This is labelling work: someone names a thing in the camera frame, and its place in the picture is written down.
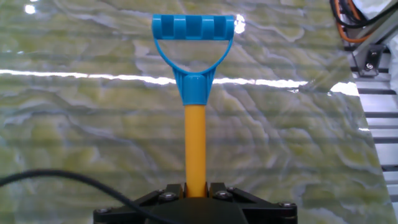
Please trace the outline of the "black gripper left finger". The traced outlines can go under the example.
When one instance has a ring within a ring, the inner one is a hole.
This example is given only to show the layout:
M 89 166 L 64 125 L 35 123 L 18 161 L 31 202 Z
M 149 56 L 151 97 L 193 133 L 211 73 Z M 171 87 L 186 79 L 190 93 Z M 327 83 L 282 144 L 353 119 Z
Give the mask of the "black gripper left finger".
M 185 198 L 186 185 L 167 184 L 165 189 L 152 191 L 133 202 L 140 208 L 151 212 L 154 207 L 167 202 Z M 137 211 L 123 205 L 122 207 L 109 207 L 93 211 L 93 223 L 104 224 L 145 224 L 149 219 L 138 214 Z

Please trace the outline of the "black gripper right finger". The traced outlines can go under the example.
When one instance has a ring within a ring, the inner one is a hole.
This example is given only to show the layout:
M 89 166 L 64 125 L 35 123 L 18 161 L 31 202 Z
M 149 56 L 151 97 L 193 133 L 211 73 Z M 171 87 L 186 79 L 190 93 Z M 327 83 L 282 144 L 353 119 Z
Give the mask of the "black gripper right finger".
M 224 183 L 211 183 L 206 196 L 239 208 L 239 214 L 249 224 L 297 224 L 298 208 L 293 202 L 271 203 L 237 187 Z

